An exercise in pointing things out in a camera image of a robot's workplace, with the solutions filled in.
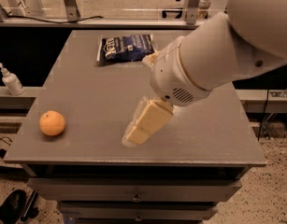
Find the gray tabletop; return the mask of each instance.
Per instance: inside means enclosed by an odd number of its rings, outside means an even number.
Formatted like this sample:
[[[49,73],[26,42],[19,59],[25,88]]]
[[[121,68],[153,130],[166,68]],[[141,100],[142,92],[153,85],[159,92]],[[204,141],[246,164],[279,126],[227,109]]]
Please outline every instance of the gray tabletop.
[[[157,49],[188,31],[74,31],[39,92],[7,162],[49,164],[265,165],[232,84],[208,99],[176,107],[175,117],[137,148],[122,145],[125,128],[143,96],[154,97],[150,69],[141,62],[103,66],[96,61],[101,37],[154,35]],[[38,121],[47,110],[66,119],[65,131],[47,137]]]

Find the pump bottle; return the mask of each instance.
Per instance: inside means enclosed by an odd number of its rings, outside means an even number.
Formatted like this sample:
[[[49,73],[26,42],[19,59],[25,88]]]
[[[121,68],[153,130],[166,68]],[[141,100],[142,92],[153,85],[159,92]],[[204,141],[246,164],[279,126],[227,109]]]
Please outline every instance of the pump bottle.
[[[3,74],[2,81],[6,85],[6,87],[9,89],[11,94],[13,95],[19,95],[24,92],[24,88],[18,79],[18,77],[10,73],[4,66],[0,63],[1,73]]]

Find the floor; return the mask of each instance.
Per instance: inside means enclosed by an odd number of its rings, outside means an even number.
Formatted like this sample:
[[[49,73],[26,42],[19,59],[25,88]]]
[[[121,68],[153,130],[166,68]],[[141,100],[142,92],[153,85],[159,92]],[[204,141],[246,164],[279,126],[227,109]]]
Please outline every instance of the floor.
[[[100,0],[93,4],[92,0],[81,0],[80,11],[84,17],[92,15],[111,16],[117,18],[129,14],[141,16],[141,13],[128,9],[136,7],[143,8],[147,5],[145,0]],[[149,9],[154,11],[159,7],[174,7],[174,0],[151,0],[153,4],[148,4]],[[213,0],[218,7],[221,7],[221,0]],[[65,9],[61,0],[43,0],[47,8],[46,13],[50,17],[63,17]],[[254,124],[254,131],[258,132],[257,119],[251,119]],[[205,224],[277,224],[287,223],[287,117],[276,118],[270,125],[269,133],[271,138],[266,140],[261,136],[259,142],[267,158],[268,165],[264,168],[252,168],[243,178],[243,188],[236,193],[227,203],[219,203],[219,212]],[[0,136],[15,138],[15,132],[1,131]],[[1,142],[1,147],[7,149],[7,145]],[[32,190],[27,187],[24,180],[7,175],[0,175],[0,204],[14,190],[23,189],[28,196]],[[24,223],[44,223],[55,224],[64,223],[62,215],[56,209],[56,202],[47,201],[39,197],[36,201],[38,215],[30,218]]]

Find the white spray bottle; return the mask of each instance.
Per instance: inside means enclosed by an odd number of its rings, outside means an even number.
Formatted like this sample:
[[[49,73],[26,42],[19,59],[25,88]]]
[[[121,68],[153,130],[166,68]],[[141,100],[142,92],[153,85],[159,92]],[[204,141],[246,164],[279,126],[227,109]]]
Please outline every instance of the white spray bottle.
[[[6,87],[9,89],[11,94],[13,95],[19,95],[24,92],[24,88],[18,79],[18,77],[10,73],[6,68],[4,68],[3,64],[0,63],[1,72],[3,74],[2,81],[6,85]]]

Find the desk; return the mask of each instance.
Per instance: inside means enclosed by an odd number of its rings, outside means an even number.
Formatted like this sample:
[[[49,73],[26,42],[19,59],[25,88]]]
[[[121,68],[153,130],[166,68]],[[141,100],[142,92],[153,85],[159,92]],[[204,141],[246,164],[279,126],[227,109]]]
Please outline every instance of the desk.
[[[5,157],[22,165],[29,186],[56,200],[76,223],[209,219],[250,168],[266,165],[231,84],[176,107],[173,120],[144,145],[122,145],[138,101],[154,96],[150,70],[141,62],[103,66],[96,61],[98,44],[101,37],[146,33],[73,31]],[[162,49],[189,31],[152,33]],[[67,121],[57,137],[38,127],[50,109]]]

